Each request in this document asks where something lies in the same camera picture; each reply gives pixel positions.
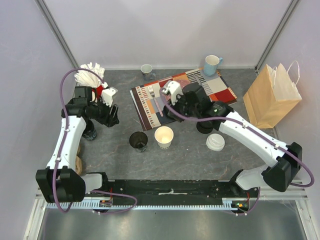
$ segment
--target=placemat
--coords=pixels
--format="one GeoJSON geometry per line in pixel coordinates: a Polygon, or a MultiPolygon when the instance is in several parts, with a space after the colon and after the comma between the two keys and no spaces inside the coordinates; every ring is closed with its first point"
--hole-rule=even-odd
{"type": "Polygon", "coordinates": [[[228,86],[219,71],[216,71],[216,74],[213,76],[206,76],[203,68],[197,68],[174,76],[166,77],[161,80],[136,86],[130,90],[130,94],[144,131],[175,121],[166,117],[164,114],[163,109],[165,105],[159,93],[160,88],[162,88],[169,80],[179,82],[182,88],[190,83],[198,82],[203,86],[205,93],[212,101],[222,101],[227,104],[237,102],[237,96],[228,86]],[[150,85],[153,87],[154,97],[149,93],[148,86],[150,85]],[[158,110],[155,100],[158,102],[161,111],[158,110]]]}

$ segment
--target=white paper cup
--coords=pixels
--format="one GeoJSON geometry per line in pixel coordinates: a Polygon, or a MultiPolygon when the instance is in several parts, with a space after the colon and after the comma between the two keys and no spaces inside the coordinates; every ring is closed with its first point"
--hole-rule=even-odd
{"type": "Polygon", "coordinates": [[[172,139],[174,138],[174,131],[172,131],[170,127],[161,126],[155,131],[154,138],[160,148],[167,149],[170,147],[172,139]]]}

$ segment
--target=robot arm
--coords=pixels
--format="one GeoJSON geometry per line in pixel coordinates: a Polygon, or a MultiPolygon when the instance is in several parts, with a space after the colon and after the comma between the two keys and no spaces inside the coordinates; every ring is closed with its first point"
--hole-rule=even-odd
{"type": "MultiPolygon", "coordinates": [[[[282,147],[301,159],[302,147],[300,145],[295,142],[287,145],[285,142],[274,139],[251,125],[226,103],[221,101],[211,102],[203,87],[198,85],[198,83],[191,83],[181,89],[178,82],[170,81],[164,86],[162,92],[166,95],[171,95],[171,99],[169,100],[170,106],[184,116],[199,119],[225,117],[242,123],[241,126],[233,121],[217,119],[198,122],[196,125],[198,131],[203,134],[208,134],[215,129],[233,137],[256,153],[265,162],[265,165],[261,167],[250,170],[239,170],[232,178],[237,186],[243,190],[249,190],[254,187],[268,185],[279,192],[286,191],[301,166],[277,147],[282,147]],[[276,147],[268,144],[250,129],[254,129],[261,136],[274,142],[276,147]]],[[[168,117],[179,122],[183,121],[183,119],[168,109],[165,109],[165,112],[168,117]]]]}
{"type": "Polygon", "coordinates": [[[76,173],[76,156],[81,137],[92,141],[97,133],[91,119],[100,124],[112,127],[119,123],[118,106],[113,104],[115,88],[106,88],[101,97],[96,98],[95,89],[88,86],[77,86],[74,98],[65,105],[69,126],[68,133],[60,154],[60,162],[57,169],[56,179],[53,179],[58,150],[65,133],[66,118],[62,112],[60,135],[50,161],[45,169],[38,170],[36,181],[48,203],[54,203],[52,183],[56,181],[56,192],[59,202],[80,202],[85,194],[103,186],[107,176],[105,173],[90,173],[79,176],[76,173]]]}

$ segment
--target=light blue mug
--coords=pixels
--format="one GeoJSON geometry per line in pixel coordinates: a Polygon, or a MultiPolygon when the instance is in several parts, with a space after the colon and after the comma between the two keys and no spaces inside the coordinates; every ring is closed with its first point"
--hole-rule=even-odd
{"type": "Polygon", "coordinates": [[[203,70],[204,74],[208,77],[213,76],[216,73],[217,68],[222,63],[222,61],[222,57],[217,57],[215,55],[206,56],[203,70]]]}

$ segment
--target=fork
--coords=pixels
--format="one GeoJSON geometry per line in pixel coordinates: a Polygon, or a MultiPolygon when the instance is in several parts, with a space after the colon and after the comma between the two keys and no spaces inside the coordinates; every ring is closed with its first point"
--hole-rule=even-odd
{"type": "Polygon", "coordinates": [[[161,108],[159,106],[159,103],[158,103],[157,99],[155,98],[154,88],[152,86],[148,86],[148,90],[149,90],[149,93],[150,93],[151,97],[153,97],[153,99],[154,99],[155,105],[159,110],[160,116],[163,117],[164,114],[162,113],[161,108]]]}
{"type": "Polygon", "coordinates": [[[201,82],[200,79],[197,77],[197,75],[193,74],[193,76],[194,76],[195,80],[198,82],[198,84],[199,84],[200,86],[202,86],[202,82],[201,82]]]}

